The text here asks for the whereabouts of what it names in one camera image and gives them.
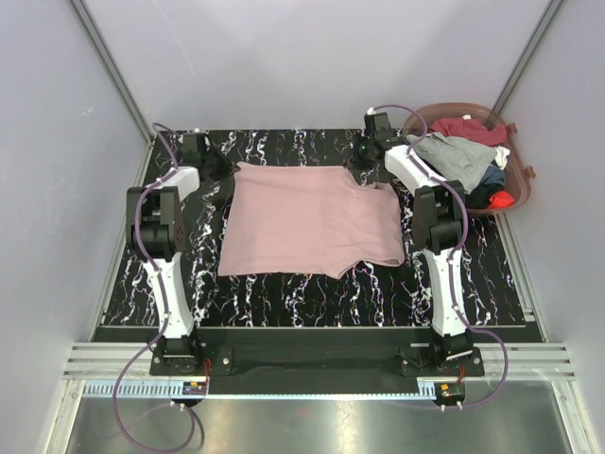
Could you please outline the pink tank top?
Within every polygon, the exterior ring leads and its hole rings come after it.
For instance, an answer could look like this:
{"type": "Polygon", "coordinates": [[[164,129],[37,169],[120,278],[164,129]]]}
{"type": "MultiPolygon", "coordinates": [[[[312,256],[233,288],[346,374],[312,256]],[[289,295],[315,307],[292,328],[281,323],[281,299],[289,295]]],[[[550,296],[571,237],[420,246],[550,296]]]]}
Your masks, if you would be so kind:
{"type": "Polygon", "coordinates": [[[239,163],[218,273],[323,274],[358,263],[398,267],[406,253],[398,196],[344,166],[239,163]]]}

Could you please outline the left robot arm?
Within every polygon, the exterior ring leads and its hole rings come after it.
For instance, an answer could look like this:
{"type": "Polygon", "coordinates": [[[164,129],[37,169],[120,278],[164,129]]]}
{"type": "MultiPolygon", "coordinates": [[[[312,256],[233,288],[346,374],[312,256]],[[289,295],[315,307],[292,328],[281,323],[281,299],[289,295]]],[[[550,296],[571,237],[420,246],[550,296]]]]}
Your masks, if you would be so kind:
{"type": "Polygon", "coordinates": [[[186,232],[182,203],[205,183],[230,175],[233,166],[213,147],[209,134],[181,136],[181,154],[158,136],[170,157],[167,172],[127,191],[126,242],[142,261],[160,318],[149,342],[154,375],[192,375],[208,364],[196,334],[182,280],[186,232]]]}

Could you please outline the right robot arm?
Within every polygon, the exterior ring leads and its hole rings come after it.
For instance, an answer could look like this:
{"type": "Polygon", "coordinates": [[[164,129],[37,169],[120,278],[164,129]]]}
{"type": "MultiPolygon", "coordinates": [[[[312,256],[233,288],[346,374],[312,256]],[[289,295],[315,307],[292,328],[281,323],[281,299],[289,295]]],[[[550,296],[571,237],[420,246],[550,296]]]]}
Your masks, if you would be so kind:
{"type": "Polygon", "coordinates": [[[360,165],[382,161],[385,170],[413,195],[412,241],[428,266],[433,297],[431,339],[418,354],[404,355],[404,360],[418,371],[455,374],[474,349],[460,270],[469,228],[463,186],[445,180],[426,164],[414,150],[425,135],[411,142],[399,136],[383,106],[368,109],[364,124],[353,159],[360,165]]]}

